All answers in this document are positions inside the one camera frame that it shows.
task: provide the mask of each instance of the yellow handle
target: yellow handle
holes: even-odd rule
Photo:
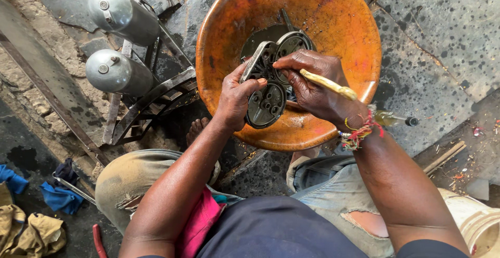
[[[340,86],[335,82],[329,80],[328,78],[322,77],[321,75],[317,75],[314,73],[310,73],[304,69],[300,70],[300,73],[303,77],[307,78],[311,82],[314,82],[317,85],[323,86],[324,88],[330,90],[331,92],[335,92],[342,97],[345,97],[351,101],[358,99],[358,95],[354,90],[350,89],[346,86]]]

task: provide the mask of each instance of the bottle cap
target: bottle cap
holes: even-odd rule
[[[404,121],[404,123],[410,127],[415,127],[418,125],[418,120],[415,117],[410,116],[406,119],[406,121]]]

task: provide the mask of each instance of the man's left hand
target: man's left hand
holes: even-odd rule
[[[247,64],[248,61],[242,63],[224,78],[218,108],[211,121],[221,121],[224,127],[232,131],[240,131],[245,126],[248,97],[267,85],[265,78],[249,79],[242,84],[239,83]]]

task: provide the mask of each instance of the beaded bracelet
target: beaded bracelet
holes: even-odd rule
[[[370,135],[373,132],[373,127],[376,125],[380,129],[380,137],[384,137],[384,130],[382,129],[382,126],[380,124],[375,122],[375,111],[377,110],[377,107],[374,104],[370,104],[367,106],[368,107],[368,117],[366,118],[365,123],[363,123],[362,127],[360,129],[353,129],[350,128],[347,125],[347,119],[345,121],[346,127],[351,129],[351,133],[343,133],[339,131],[339,134],[342,138],[342,147],[345,148],[346,150],[349,151],[354,151],[359,148],[359,143],[365,139],[366,136]]]

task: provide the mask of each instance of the pink cloth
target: pink cloth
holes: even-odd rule
[[[203,188],[202,196],[195,205],[184,230],[177,239],[177,258],[195,257],[207,233],[214,223],[217,222],[225,205],[216,202],[207,186]]]

